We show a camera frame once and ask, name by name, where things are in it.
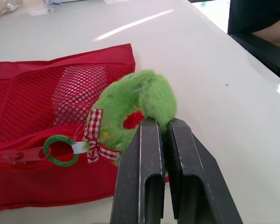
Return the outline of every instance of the white tabletop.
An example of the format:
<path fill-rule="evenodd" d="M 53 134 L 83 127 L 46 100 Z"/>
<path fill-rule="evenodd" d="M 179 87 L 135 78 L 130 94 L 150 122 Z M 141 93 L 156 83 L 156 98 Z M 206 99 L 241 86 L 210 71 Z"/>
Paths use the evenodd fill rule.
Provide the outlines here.
<path fill-rule="evenodd" d="M 154 69 L 170 81 L 177 117 L 216 158 L 243 222 L 279 224 L 280 79 L 186 0 L 112 2 L 2 16 L 0 61 L 49 60 L 131 43 L 137 71 Z M 111 204 L 109 198 L 2 211 L 0 223 L 108 222 Z"/>

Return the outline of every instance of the red felt patch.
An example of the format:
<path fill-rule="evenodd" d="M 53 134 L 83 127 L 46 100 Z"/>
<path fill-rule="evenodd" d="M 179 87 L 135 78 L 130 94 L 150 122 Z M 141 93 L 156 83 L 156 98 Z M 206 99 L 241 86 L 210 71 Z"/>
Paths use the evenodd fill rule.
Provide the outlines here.
<path fill-rule="evenodd" d="M 141 111 L 136 111 L 131 115 L 127 116 L 126 120 L 123 122 L 124 129 L 134 129 L 137 125 L 145 119 Z"/>

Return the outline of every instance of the gingham ribbon bow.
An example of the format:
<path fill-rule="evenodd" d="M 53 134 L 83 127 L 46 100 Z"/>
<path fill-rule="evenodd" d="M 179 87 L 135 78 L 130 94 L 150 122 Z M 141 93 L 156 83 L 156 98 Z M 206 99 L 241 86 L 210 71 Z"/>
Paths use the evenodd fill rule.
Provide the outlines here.
<path fill-rule="evenodd" d="M 103 109 L 91 110 L 89 122 L 84 129 L 84 137 L 87 139 L 90 146 L 90 150 L 87 153 L 87 161 L 89 163 L 96 162 L 99 155 L 111 161 L 116 161 L 120 158 L 119 150 L 108 148 L 98 141 L 103 113 Z"/>

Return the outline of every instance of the green ring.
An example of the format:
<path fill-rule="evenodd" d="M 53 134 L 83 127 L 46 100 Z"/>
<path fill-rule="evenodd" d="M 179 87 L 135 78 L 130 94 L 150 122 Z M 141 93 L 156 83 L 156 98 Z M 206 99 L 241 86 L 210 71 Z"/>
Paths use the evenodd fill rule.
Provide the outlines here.
<path fill-rule="evenodd" d="M 71 140 L 69 137 L 67 137 L 65 135 L 53 135 L 45 141 L 45 144 L 43 144 L 43 153 L 45 154 L 45 156 L 47 156 L 49 154 L 49 146 L 57 141 L 63 141 L 69 145 L 72 145 L 75 143 L 73 140 Z M 52 155 L 50 155 L 48 157 L 48 160 L 57 166 L 69 167 L 69 166 L 75 164 L 77 162 L 78 158 L 79 158 L 79 154 L 75 154 L 74 157 L 72 158 L 72 160 L 67 161 L 67 162 L 62 162 L 62 161 L 55 159 Z"/>

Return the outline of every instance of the yellow star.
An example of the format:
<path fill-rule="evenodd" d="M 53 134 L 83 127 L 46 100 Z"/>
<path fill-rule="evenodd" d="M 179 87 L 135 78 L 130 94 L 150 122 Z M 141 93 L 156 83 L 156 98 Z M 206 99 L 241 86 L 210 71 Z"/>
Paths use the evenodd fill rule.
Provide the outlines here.
<path fill-rule="evenodd" d="M 107 138 L 108 137 L 108 132 L 103 132 L 103 138 Z"/>

